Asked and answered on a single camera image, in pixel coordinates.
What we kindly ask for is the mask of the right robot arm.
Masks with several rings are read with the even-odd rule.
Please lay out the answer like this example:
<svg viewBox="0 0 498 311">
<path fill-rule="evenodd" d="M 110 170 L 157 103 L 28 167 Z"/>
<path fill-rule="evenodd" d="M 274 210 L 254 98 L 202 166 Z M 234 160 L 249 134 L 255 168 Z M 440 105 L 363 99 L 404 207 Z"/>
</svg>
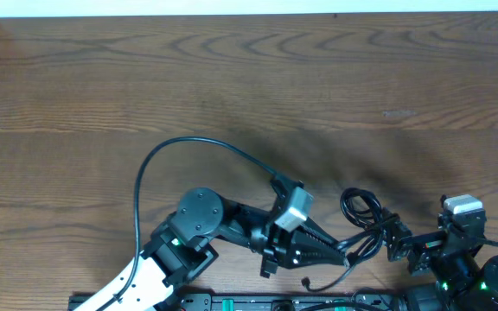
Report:
<svg viewBox="0 0 498 311">
<path fill-rule="evenodd" d="M 387 257 L 405 258 L 413 275 L 432 273 L 436 281 L 405 289 L 393 298 L 394 310 L 498 311 L 498 255 L 483 266 L 476 255 L 484 246 L 498 248 L 485 237 L 483 204 L 469 195 L 441 198 L 438 230 L 415 235 L 399 217 L 384 211 Z"/>
</svg>

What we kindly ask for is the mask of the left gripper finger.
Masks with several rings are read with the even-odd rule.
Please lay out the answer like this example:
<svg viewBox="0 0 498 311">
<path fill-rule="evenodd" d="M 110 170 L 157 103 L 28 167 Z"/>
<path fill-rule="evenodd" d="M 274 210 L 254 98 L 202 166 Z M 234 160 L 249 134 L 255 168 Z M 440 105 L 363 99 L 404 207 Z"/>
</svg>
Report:
<svg viewBox="0 0 498 311">
<path fill-rule="evenodd" d="M 319 251 L 295 249 L 289 251 L 281 259 L 281 267 L 286 269 L 298 269 L 318 264 L 341 265 L 345 264 L 346 257 L 338 251 Z"/>
<path fill-rule="evenodd" d="M 294 231 L 294 247 L 304 255 L 339 255 L 336 240 L 312 219 L 304 221 Z"/>
</svg>

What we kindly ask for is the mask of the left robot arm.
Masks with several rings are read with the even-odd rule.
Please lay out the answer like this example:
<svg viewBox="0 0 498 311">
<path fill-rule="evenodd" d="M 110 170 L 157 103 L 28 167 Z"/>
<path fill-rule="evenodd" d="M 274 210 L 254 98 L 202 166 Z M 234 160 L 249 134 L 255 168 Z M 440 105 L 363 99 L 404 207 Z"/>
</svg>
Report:
<svg viewBox="0 0 498 311">
<path fill-rule="evenodd" d="M 334 239 L 310 219 L 313 198 L 303 183 L 276 174 L 271 187 L 277 198 L 270 211 L 226 199 L 205 187 L 188 191 L 126 268 L 78 308 L 168 308 L 176 292 L 217 259 L 211 245 L 215 238 L 258 253 L 262 277 L 278 268 L 344 265 Z"/>
</svg>

